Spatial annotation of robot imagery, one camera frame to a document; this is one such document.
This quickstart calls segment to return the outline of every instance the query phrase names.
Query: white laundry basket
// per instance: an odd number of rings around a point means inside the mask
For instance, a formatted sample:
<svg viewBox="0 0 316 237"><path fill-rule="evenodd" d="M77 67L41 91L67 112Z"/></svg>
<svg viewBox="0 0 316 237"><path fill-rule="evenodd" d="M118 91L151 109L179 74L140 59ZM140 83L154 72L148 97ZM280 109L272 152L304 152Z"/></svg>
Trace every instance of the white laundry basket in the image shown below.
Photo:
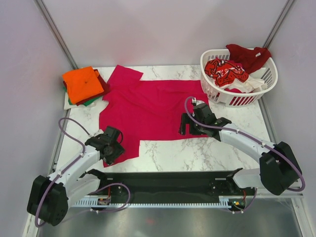
<svg viewBox="0 0 316 237"><path fill-rule="evenodd" d="M228 49L212 49L204 52L201 56L201 85L204 93L207 94L208 99L214 103L223 102L227 107L241 107L254 103L256 100L260 99L264 93L272 90L277 83L277 68L272 58L269 58L264 64L266 71L263 73L261 79L263 79L267 84L266 90L261 90L260 88L255 89L252 93L233 93L222 90L214 85L210 80L213 80L208 75L205 74L204 68L208 61L215 59L229 60L229 50Z"/></svg>

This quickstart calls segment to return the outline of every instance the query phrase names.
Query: marble table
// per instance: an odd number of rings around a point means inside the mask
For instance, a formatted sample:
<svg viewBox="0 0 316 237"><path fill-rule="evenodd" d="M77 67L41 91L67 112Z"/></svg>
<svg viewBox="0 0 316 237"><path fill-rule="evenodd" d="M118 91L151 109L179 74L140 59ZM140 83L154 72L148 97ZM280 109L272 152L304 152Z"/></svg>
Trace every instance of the marble table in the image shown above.
<svg viewBox="0 0 316 237"><path fill-rule="evenodd" d="M141 80L200 80L200 65L130 67L143 72ZM108 80L114 67L97 68ZM92 108L71 109L70 118L80 122L91 134L99 130L99 114L107 106L98 99ZM210 107L217 117L226 117L240 128L269 141L268 132L258 102L241 108L227 108L223 104ZM87 134L69 121L66 131L81 141ZM81 149L80 145L64 136L56 168L62 167ZM238 149L213 138L192 138L178 141L141 141L139 157L104 168L99 161L91 168L102 172L157 172L157 171L215 171L237 168L258 168L252 158Z"/></svg>

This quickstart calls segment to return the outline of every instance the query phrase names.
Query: pink cloth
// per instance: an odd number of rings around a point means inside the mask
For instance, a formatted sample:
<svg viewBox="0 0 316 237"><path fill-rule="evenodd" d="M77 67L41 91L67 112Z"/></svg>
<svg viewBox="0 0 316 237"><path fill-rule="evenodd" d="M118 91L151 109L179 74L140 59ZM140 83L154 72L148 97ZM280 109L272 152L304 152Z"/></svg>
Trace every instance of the pink cloth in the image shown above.
<svg viewBox="0 0 316 237"><path fill-rule="evenodd" d="M109 78L109 102L100 113L99 126L113 126L124 135L125 153L116 163L139 156L140 140L168 141L192 136L180 135L181 115L188 96L208 102L199 80L141 81L143 73L117 65Z"/></svg>

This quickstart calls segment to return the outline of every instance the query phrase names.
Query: white wall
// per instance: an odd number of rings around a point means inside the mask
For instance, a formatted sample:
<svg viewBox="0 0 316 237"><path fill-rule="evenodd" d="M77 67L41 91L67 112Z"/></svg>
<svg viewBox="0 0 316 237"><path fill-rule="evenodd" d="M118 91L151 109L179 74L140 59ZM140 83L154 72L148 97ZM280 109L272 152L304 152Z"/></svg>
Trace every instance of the white wall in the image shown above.
<svg viewBox="0 0 316 237"><path fill-rule="evenodd" d="M199 64L264 44L286 0L44 0L79 67Z"/></svg>
<svg viewBox="0 0 316 237"><path fill-rule="evenodd" d="M33 0L0 1L0 236L22 235L34 178L47 175L70 70Z"/></svg>
<svg viewBox="0 0 316 237"><path fill-rule="evenodd" d="M299 0L270 51L279 81L264 96L279 140L291 145L307 181L304 192L316 221L316 1Z"/></svg>

